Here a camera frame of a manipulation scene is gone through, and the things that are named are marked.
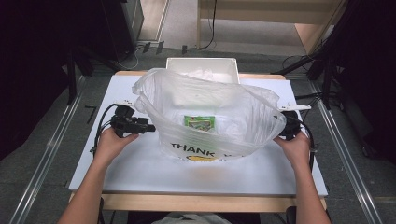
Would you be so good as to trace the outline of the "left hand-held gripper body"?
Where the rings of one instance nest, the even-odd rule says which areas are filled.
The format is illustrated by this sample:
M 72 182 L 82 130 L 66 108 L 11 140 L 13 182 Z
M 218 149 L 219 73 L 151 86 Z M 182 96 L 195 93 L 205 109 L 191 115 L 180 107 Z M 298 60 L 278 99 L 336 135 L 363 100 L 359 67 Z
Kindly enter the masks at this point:
M 149 131 L 149 120 L 134 116 L 134 110 L 126 104 L 115 103 L 115 114 L 110 125 L 116 135 L 122 138 L 126 133 L 140 134 Z

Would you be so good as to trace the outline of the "light wooden shelf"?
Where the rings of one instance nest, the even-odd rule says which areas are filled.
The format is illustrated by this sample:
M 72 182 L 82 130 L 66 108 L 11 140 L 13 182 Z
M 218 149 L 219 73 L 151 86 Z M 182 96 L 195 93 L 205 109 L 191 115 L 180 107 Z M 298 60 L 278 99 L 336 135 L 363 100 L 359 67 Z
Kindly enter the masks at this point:
M 319 46 L 331 25 L 345 10 L 347 0 L 198 0 L 197 46 L 201 43 L 201 19 L 293 23 L 307 54 Z

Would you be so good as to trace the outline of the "green snack packet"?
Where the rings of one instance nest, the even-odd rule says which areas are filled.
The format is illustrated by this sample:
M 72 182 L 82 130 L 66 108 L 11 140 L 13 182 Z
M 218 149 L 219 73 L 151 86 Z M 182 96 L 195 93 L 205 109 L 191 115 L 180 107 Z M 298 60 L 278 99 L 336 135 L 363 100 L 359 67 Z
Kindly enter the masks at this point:
M 185 116 L 184 125 L 193 129 L 208 132 L 215 127 L 213 116 Z

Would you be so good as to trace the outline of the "white plastic bin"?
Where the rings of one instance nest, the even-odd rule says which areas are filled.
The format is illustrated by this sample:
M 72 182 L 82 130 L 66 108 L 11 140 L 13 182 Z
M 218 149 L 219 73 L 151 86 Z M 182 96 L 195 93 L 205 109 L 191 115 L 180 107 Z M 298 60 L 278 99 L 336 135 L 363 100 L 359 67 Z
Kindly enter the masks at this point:
M 190 77 L 222 83 L 240 83 L 235 58 L 168 58 L 166 68 Z

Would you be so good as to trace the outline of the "person's left hand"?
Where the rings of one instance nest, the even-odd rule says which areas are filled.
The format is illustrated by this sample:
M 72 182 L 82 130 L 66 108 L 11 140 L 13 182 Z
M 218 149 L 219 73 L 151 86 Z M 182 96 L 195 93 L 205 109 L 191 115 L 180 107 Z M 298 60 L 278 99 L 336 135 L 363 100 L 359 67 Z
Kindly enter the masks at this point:
M 137 138 L 138 134 L 118 137 L 113 128 L 105 129 L 100 134 L 93 163 L 99 167 L 108 167 L 123 149 Z

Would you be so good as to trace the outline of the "person's right hand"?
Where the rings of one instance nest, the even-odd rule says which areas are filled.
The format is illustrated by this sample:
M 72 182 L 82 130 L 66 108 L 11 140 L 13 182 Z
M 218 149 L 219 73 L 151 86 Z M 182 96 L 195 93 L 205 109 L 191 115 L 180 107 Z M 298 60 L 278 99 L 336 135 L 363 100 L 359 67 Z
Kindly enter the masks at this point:
M 280 137 L 276 137 L 274 141 L 281 146 L 294 171 L 310 170 L 310 140 L 304 133 L 299 132 L 291 140 L 284 140 Z

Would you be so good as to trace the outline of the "black cabinet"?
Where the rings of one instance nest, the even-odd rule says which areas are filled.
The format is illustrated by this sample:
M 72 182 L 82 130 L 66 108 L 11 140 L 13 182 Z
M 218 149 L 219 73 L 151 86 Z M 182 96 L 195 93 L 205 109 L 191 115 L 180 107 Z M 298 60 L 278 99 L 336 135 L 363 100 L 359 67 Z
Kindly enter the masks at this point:
M 140 0 L 101 0 L 109 37 L 109 56 L 118 62 L 135 52 L 144 15 Z

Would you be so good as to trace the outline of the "person's light clothing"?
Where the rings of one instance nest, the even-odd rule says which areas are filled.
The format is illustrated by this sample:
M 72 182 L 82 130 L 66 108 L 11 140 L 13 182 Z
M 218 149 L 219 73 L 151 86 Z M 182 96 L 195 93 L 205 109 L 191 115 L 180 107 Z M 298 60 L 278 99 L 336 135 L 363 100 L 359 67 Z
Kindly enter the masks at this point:
M 151 224 L 232 224 L 229 220 L 214 213 L 172 212 Z

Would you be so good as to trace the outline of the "black tripod stand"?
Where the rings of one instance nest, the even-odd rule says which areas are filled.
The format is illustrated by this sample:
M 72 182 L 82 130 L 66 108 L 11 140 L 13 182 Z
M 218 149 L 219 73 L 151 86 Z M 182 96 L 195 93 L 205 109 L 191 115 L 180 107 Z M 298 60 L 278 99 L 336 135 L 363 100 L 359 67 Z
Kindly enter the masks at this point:
M 295 28 L 301 38 L 306 55 L 299 61 L 276 71 L 277 75 L 285 76 L 297 68 L 312 63 L 306 75 L 309 80 L 316 80 L 321 74 L 324 75 L 320 99 L 327 109 L 330 108 L 331 73 L 334 66 L 331 57 L 337 38 L 347 21 L 344 17 L 347 1 L 328 0 L 329 10 L 319 16 L 318 21 L 313 24 L 296 23 Z

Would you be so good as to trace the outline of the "translucent white plastic bag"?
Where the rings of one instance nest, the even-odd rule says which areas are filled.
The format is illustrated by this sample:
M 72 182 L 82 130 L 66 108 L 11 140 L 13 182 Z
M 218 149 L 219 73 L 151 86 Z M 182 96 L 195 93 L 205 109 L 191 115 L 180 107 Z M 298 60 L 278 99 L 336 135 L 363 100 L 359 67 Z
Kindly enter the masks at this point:
M 279 96 L 265 88 L 221 83 L 151 69 L 132 92 L 134 107 L 147 114 L 163 152 L 187 161 L 232 160 L 264 148 L 286 125 Z M 185 116 L 213 116 L 208 132 L 184 125 Z

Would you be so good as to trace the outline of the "metal floor rail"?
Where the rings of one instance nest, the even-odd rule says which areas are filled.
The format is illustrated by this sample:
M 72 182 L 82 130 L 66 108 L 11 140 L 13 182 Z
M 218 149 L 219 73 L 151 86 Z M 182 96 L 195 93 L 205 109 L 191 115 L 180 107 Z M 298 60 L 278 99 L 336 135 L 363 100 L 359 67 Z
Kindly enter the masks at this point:
M 343 164 L 344 171 L 346 172 L 357 200 L 361 205 L 361 209 L 368 221 L 368 224 L 383 224 L 383 220 L 376 208 L 374 198 L 361 178 L 361 174 L 349 153 L 347 144 L 338 129 L 336 121 L 332 115 L 332 111 L 326 107 L 320 97 L 318 97 L 317 105 L 324 120 L 326 130 L 329 132 L 329 138 L 334 144 L 339 160 Z
M 15 209 L 13 216 L 8 224 L 24 224 L 29 212 L 35 202 L 35 199 L 44 183 L 47 173 L 52 165 L 52 162 L 58 152 L 59 146 L 64 139 L 64 135 L 69 127 L 72 118 L 78 108 L 81 99 L 81 94 L 86 86 L 86 78 L 81 76 L 77 82 L 77 95 L 75 99 L 66 107 L 61 120 L 59 121 L 56 130 L 46 144 L 44 154 L 35 168 L 32 178 L 25 188 L 21 199 Z

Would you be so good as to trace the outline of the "black metal stand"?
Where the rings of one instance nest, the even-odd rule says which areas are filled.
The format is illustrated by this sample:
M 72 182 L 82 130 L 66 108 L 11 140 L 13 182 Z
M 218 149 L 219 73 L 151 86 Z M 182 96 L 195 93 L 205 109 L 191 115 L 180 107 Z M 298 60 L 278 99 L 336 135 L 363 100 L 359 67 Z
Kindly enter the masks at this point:
M 76 68 L 83 76 L 91 76 L 93 67 L 90 63 L 90 51 L 83 46 L 71 48 L 66 54 L 66 74 L 68 79 L 68 101 L 69 105 L 77 97 Z

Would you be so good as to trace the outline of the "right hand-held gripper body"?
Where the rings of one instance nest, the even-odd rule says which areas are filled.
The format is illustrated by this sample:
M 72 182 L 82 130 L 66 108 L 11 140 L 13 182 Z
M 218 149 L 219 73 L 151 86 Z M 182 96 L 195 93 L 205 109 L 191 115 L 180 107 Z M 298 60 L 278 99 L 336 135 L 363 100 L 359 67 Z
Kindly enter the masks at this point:
M 308 138 L 311 138 L 309 128 L 299 119 L 296 109 L 281 107 L 280 113 L 286 118 L 286 125 L 279 134 L 286 140 L 293 139 L 299 132 L 303 132 Z

